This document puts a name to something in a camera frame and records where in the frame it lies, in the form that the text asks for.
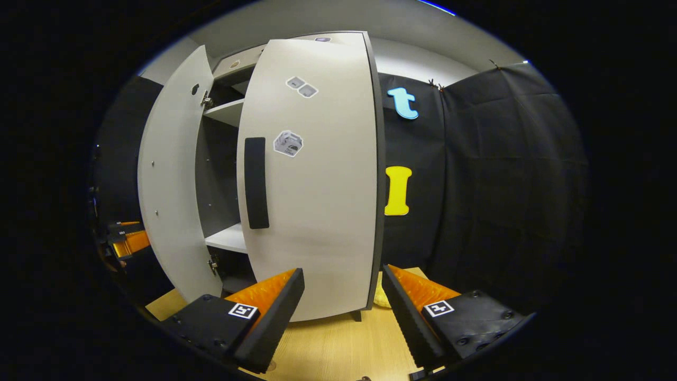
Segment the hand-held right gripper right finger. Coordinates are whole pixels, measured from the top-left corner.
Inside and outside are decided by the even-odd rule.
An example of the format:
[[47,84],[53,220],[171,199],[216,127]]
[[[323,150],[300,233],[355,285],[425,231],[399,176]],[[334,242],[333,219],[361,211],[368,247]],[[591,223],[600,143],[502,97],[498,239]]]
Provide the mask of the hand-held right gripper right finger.
[[423,373],[476,361],[527,322],[484,291],[459,293],[393,265],[382,268],[382,288]]

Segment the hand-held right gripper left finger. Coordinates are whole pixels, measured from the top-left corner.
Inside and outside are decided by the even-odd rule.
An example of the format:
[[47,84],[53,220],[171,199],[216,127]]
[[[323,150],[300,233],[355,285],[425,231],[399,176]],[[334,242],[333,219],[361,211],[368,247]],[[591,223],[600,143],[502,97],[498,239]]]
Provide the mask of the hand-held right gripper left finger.
[[264,374],[304,289],[303,270],[293,268],[227,297],[204,294],[159,327],[213,361]]

